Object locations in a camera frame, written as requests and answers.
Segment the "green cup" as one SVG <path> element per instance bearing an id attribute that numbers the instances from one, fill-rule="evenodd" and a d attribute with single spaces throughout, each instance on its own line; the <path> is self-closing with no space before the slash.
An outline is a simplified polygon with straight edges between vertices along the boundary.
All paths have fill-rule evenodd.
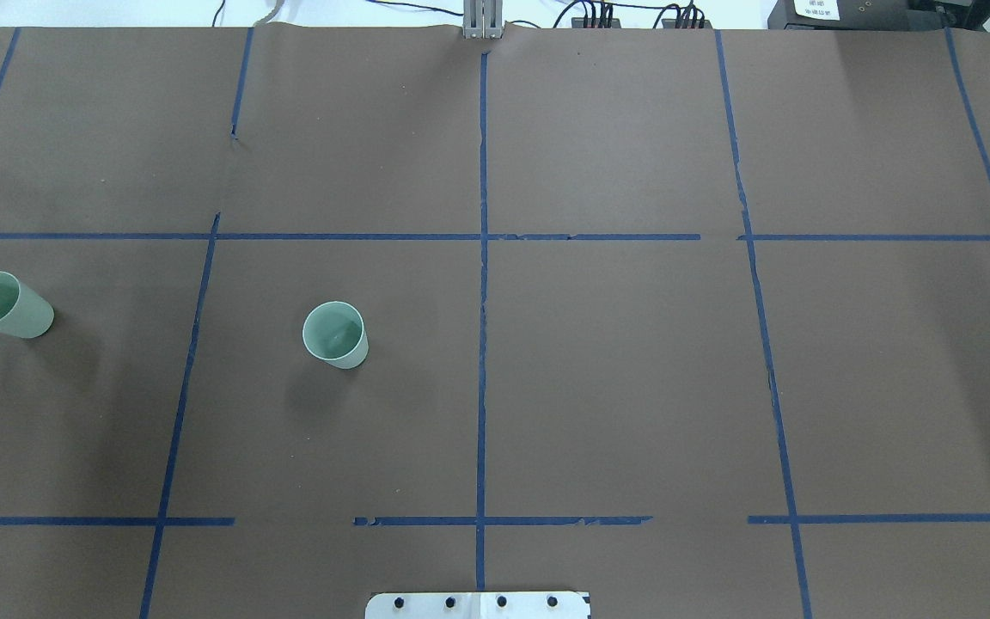
<path id="1" fill-rule="evenodd" d="M 52 327 L 55 312 L 15 275 L 0 271 L 0 334 L 32 340 Z"/>
<path id="2" fill-rule="evenodd" d="M 368 330 L 362 315 L 343 301 L 322 303 L 307 314 L 302 325 L 302 343 L 315 359 L 341 370 L 358 368 L 369 352 Z"/>

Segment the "brown paper table cover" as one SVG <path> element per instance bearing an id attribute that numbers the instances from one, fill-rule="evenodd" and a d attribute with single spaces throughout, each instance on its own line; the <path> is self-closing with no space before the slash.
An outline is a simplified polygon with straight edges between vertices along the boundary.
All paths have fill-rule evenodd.
<path id="1" fill-rule="evenodd" d="M 990 618 L 990 33 L 0 28 L 0 271 L 0 618 Z"/>

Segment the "aluminium frame post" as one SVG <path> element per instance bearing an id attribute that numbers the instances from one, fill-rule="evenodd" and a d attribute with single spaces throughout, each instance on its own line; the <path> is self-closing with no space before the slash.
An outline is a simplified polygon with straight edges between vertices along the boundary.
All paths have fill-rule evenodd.
<path id="1" fill-rule="evenodd" d="M 465 40 L 502 39 L 505 31 L 503 8 L 502 0 L 463 1 L 463 38 Z"/>

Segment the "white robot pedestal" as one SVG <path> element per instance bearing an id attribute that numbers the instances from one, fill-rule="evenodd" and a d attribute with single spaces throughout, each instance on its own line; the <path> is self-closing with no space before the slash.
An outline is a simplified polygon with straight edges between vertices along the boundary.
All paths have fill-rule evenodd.
<path id="1" fill-rule="evenodd" d="M 366 604 L 365 618 L 590 618 L 588 592 L 385 592 Z"/>

